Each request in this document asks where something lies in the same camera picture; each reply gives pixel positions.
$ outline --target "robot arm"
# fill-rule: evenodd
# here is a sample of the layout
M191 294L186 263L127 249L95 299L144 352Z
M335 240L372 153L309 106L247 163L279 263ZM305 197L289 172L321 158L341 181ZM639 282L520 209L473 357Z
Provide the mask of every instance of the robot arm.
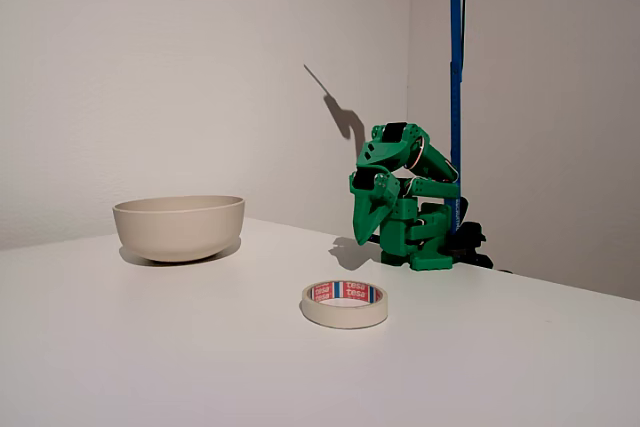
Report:
M416 124L375 126L356 166L350 177L355 197L353 230L363 245L380 227L383 262L409 261L414 270L448 269L454 255L461 259L470 243L484 240L479 224L474 224L477 232L467 225L460 229L464 235L448 235L452 213L447 205L424 203L418 209L418 197L458 199L460 189L458 172ZM396 178L393 172L403 167L416 177Z

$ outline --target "beige ceramic bowl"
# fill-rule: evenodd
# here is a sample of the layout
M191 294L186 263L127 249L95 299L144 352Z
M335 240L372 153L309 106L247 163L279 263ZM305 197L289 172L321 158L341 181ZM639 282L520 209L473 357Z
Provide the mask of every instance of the beige ceramic bowl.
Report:
M122 245L145 259L187 262L233 245L244 200L224 195L134 200L113 208Z

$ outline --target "tabletop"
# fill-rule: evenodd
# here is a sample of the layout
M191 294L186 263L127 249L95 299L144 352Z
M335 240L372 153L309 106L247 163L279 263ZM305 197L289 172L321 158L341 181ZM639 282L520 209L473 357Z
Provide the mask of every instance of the tabletop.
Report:
M330 279L385 289L388 319L309 322ZM117 236L0 252L3 427L637 427L639 355L640 302L251 219L181 266Z

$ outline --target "masking tape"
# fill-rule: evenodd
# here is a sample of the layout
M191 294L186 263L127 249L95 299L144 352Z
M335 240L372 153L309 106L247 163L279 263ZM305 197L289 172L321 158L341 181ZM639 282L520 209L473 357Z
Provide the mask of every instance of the masking tape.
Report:
M367 304L342 307L321 303L329 299L356 299ZM305 288L300 308L304 316L316 324L336 329L362 329L387 318L388 300L387 293L375 285L329 280Z

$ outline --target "bowl rim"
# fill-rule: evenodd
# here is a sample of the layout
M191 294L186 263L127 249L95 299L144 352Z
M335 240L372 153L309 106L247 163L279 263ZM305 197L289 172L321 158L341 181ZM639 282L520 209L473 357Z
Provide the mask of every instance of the bowl rim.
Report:
M187 199L187 198L191 198L191 197L224 197L227 199L235 199L235 202L231 203L231 204L227 204L227 205L217 205L217 206L212 206L212 207L201 207L198 209L182 209L182 210L130 210L130 209L123 209L122 206L125 204L129 204L132 202L139 202L142 200L167 200L167 199ZM134 200L127 200L126 202L121 202L115 206L112 207L114 212L124 212L127 214L184 214L187 212L201 212L201 211L206 211L206 210L219 210L219 209L226 209L229 207L234 207L237 205L241 205L244 204L245 201L242 197L238 197L235 195L173 195L173 196L169 196L169 197L149 197L146 199L134 199Z

